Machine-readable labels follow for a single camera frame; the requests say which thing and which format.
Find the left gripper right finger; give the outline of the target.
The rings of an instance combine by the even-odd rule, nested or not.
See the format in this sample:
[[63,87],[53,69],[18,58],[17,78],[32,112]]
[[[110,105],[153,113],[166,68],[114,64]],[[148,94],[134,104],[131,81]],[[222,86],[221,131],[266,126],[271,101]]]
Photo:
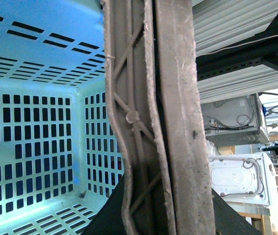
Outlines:
[[212,235],[215,219],[189,0],[155,2],[159,75],[179,235]]

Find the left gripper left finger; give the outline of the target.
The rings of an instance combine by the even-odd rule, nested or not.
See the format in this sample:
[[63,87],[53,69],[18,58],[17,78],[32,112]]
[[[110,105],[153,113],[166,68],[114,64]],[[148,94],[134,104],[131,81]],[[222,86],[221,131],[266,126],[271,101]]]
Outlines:
[[146,49],[151,2],[103,0],[106,105],[124,164],[121,216],[129,235],[176,232],[166,152]]

